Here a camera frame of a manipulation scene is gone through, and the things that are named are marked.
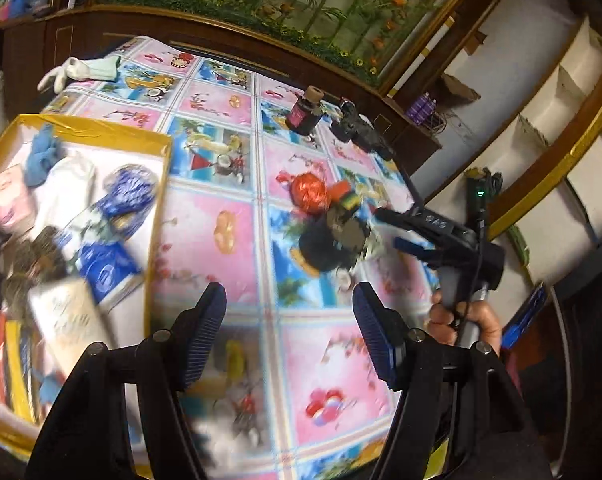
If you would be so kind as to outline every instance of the dark bottle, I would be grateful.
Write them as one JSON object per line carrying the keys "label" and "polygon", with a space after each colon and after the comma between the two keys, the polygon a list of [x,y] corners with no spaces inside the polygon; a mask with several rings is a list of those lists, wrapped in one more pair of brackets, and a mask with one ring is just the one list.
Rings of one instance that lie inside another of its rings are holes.
{"label": "dark bottle", "polygon": [[286,126],[301,136],[310,135],[323,115],[321,99],[323,91],[316,86],[309,86],[286,116]]}

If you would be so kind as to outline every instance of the pink package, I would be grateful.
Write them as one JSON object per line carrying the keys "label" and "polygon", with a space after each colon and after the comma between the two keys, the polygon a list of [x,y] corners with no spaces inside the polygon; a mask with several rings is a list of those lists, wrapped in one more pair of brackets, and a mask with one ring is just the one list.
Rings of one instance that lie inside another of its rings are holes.
{"label": "pink package", "polygon": [[24,184],[22,167],[11,166],[0,173],[0,227],[17,235],[34,225],[36,212]]}

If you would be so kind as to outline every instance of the blue glove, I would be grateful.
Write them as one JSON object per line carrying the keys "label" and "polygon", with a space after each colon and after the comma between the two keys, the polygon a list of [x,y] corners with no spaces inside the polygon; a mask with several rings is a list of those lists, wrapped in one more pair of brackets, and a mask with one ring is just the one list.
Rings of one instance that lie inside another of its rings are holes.
{"label": "blue glove", "polygon": [[24,182],[28,187],[37,187],[46,182],[51,168],[61,158],[60,142],[52,135],[52,131],[52,124],[46,123],[32,140],[24,169]]}

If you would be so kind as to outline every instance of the wall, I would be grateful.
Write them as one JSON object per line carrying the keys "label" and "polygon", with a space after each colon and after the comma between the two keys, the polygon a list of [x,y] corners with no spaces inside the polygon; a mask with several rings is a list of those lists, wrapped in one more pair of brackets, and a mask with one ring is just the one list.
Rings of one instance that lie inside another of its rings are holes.
{"label": "wall", "polygon": [[462,50],[446,68],[481,99],[452,109],[437,139],[443,146],[413,175],[423,196],[472,158],[556,62],[577,19],[566,0],[501,0],[480,30],[474,55]]}

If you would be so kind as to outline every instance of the white cloth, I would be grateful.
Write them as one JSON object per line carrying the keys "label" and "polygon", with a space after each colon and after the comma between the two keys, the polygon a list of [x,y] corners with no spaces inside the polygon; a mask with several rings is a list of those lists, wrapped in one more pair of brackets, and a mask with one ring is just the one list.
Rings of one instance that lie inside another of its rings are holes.
{"label": "white cloth", "polygon": [[117,78],[117,68],[121,61],[120,56],[108,56],[99,59],[76,59],[69,57],[61,66],[56,66],[41,78],[37,85],[39,92],[43,91],[48,81],[54,78],[55,94],[60,93],[66,86],[68,78],[77,81],[96,79],[99,81],[114,81]]}
{"label": "white cloth", "polygon": [[38,235],[46,225],[61,230],[90,205],[94,164],[80,153],[62,158],[55,164],[41,186],[43,200],[34,222]]}

